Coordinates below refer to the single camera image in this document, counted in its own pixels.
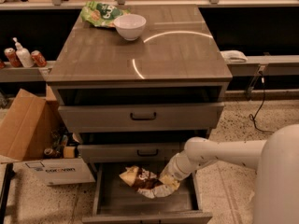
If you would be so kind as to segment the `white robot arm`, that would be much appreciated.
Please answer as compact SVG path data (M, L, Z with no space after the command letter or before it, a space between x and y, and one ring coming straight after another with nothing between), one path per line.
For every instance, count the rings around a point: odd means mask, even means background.
M257 172L252 224L299 224L299 125L279 129L266 140L213 142L189 139L160 174L164 184L178 182L213 161Z

